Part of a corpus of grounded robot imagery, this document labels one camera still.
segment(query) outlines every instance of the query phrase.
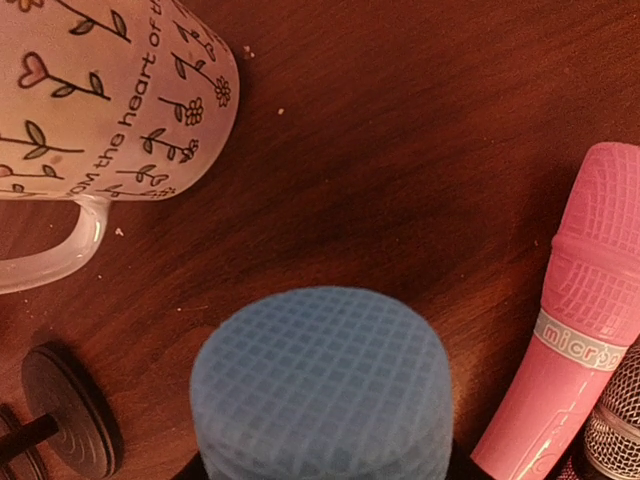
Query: microphone handle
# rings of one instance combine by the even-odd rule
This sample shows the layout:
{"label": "microphone handle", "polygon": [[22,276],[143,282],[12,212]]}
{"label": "microphone handle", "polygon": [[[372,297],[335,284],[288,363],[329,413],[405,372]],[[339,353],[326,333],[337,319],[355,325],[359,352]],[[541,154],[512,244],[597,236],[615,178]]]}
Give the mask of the microphone handle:
{"label": "microphone handle", "polygon": [[[601,344],[606,356],[571,358],[574,344],[583,353],[585,346],[590,352]],[[541,311],[522,364],[472,459],[496,480],[543,480],[580,431],[625,350]],[[596,358],[608,360],[601,364]]]}

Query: heart design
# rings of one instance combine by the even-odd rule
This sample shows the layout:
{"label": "heart design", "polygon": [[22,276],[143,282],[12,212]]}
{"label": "heart design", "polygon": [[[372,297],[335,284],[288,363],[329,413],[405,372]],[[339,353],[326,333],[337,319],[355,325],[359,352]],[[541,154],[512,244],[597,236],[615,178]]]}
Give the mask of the heart design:
{"label": "heart design", "polygon": [[13,170],[7,165],[0,165],[0,178],[10,177],[13,175]]}
{"label": "heart design", "polygon": [[40,55],[36,52],[27,53],[22,59],[25,73],[18,80],[22,88],[31,88],[49,78],[49,72]]}
{"label": "heart design", "polygon": [[169,180],[169,175],[156,175],[151,179],[151,186],[157,187],[166,180]]}

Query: dumbbell handle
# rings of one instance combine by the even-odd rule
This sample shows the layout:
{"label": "dumbbell handle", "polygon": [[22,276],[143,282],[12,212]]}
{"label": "dumbbell handle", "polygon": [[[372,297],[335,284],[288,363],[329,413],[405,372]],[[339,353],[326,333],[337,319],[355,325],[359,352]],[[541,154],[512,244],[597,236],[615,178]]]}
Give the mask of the dumbbell handle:
{"label": "dumbbell handle", "polygon": [[46,414],[23,425],[19,430],[0,437],[0,468],[27,449],[53,437],[58,431],[54,418]]}

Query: mug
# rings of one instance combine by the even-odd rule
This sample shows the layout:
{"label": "mug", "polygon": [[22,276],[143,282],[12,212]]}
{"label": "mug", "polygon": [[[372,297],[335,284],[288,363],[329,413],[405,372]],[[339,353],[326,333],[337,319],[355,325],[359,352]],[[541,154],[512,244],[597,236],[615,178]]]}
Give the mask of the mug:
{"label": "mug", "polygon": [[231,133],[227,44],[177,0],[0,0],[0,200],[72,200],[73,233],[0,260],[0,294],[63,278],[104,236],[109,204],[171,198]]}

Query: mug handle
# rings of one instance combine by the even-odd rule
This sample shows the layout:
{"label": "mug handle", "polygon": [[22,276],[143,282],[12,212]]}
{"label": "mug handle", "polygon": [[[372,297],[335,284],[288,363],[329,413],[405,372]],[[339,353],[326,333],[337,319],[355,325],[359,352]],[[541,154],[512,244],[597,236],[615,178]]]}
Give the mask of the mug handle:
{"label": "mug handle", "polygon": [[35,255],[0,260],[0,295],[55,282],[83,267],[104,238],[111,202],[82,197],[80,216],[71,235],[60,245]]}

